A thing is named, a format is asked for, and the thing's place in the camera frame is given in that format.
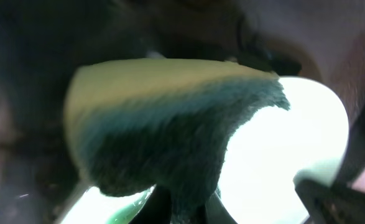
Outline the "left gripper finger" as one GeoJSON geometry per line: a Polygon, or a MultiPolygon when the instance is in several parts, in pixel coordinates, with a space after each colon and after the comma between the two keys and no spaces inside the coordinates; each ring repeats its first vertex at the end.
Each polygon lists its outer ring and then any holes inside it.
{"type": "Polygon", "coordinates": [[[309,213],[305,223],[365,224],[365,193],[353,189],[364,171],[365,105],[349,130],[347,152],[332,186],[304,179],[295,188],[309,213]]]}

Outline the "mint green plate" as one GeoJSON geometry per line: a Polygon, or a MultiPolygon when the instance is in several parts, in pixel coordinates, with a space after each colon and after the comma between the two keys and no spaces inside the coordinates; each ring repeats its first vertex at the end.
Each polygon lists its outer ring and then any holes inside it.
{"type": "MultiPolygon", "coordinates": [[[[279,79],[290,109],[263,108],[236,130],[215,192],[184,223],[303,223],[309,213],[295,191],[298,183],[334,182],[348,141],[340,98],[307,78],[279,79]]],[[[59,222],[178,223],[170,203],[160,187],[110,197],[82,180],[59,222]]]]}

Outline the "green yellow sponge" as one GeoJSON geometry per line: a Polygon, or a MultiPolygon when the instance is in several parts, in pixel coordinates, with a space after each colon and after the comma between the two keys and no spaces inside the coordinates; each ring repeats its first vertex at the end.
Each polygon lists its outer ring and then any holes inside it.
{"type": "Polygon", "coordinates": [[[231,136],[259,110],[290,109],[279,76],[233,62],[137,58],[84,65],[63,106],[79,176],[110,197],[156,186],[189,221],[215,192],[231,136]]]}

